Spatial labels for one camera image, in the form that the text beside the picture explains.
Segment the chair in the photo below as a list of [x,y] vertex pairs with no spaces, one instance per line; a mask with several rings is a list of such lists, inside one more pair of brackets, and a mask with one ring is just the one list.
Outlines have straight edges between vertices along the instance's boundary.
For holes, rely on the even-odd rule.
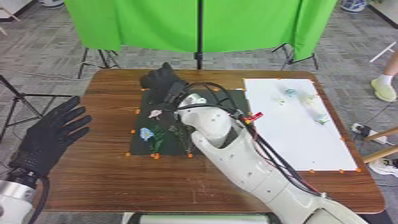
[[380,58],[380,56],[384,55],[384,53],[389,51],[395,53],[393,47],[396,45],[396,42],[393,42],[393,44],[389,44],[389,46],[384,48],[382,52],[379,53],[379,55],[372,58],[370,63],[375,62],[375,60]]
[[[398,127],[395,127],[393,129],[389,129],[388,131],[382,131],[375,135],[368,136],[364,138],[364,141],[368,142],[373,139],[380,138],[382,136],[393,135],[395,133],[398,133]],[[364,156],[364,158],[363,158],[364,163],[370,163],[373,160],[377,160],[382,157],[389,156],[396,152],[398,152],[398,145],[395,145],[391,148],[384,149],[382,151],[379,151],[373,154],[370,154],[368,156]]]
[[[0,10],[6,11],[6,13],[9,14],[9,16],[11,16],[11,17],[14,18],[14,20],[20,22],[22,20],[18,19],[18,17],[16,17],[14,14],[11,13],[11,11],[6,9],[6,7],[2,6],[2,4],[0,4]],[[2,27],[0,27],[0,32],[4,33],[6,36],[9,35]]]

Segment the black glove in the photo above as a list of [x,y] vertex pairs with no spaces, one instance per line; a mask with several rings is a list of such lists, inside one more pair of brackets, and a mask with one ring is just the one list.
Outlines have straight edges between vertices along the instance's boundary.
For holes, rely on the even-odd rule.
[[171,103],[187,86],[187,82],[176,76],[171,64],[165,62],[162,68],[149,71],[141,78],[141,87],[151,89],[151,104]]
[[13,168],[34,171],[37,177],[48,175],[69,145],[89,132],[89,127],[82,127],[93,120],[91,116],[85,115],[73,121],[85,113],[84,107],[73,110],[78,103],[80,97],[73,97],[29,128],[14,159],[9,163]]

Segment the wooden tabletop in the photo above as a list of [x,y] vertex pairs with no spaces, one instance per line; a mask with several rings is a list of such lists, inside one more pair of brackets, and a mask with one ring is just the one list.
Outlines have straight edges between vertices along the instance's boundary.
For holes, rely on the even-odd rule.
[[[205,156],[130,156],[139,78],[149,70],[101,70],[84,105],[93,115],[91,133],[69,148],[52,172],[46,211],[267,212],[260,200],[238,189]],[[322,85],[308,72],[178,71],[189,82],[208,81],[244,88],[244,78],[315,81],[332,119],[363,172],[300,172],[308,182],[357,213],[384,210],[380,191],[364,167]]]

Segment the person's leg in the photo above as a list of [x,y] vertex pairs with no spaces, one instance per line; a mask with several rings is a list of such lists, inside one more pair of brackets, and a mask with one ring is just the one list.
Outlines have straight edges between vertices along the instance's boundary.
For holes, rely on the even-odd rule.
[[389,63],[384,69],[384,74],[372,81],[372,86],[375,88],[375,95],[380,100],[393,102],[396,100],[396,92],[391,86],[393,77],[398,74],[398,51],[389,59]]
[[398,74],[398,51],[389,59],[388,67],[384,69],[384,75],[395,76]]

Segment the white paper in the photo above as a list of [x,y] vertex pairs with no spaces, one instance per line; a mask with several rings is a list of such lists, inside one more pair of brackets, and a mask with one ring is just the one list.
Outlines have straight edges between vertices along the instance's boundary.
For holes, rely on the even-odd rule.
[[[245,89],[251,111],[254,114],[263,112],[254,122],[258,133],[295,170],[356,170],[356,161],[322,98],[315,98],[311,105],[302,100],[306,96],[316,95],[313,81],[245,79]],[[293,97],[286,95],[288,89],[297,90]],[[331,119],[324,125],[315,121],[320,113]]]

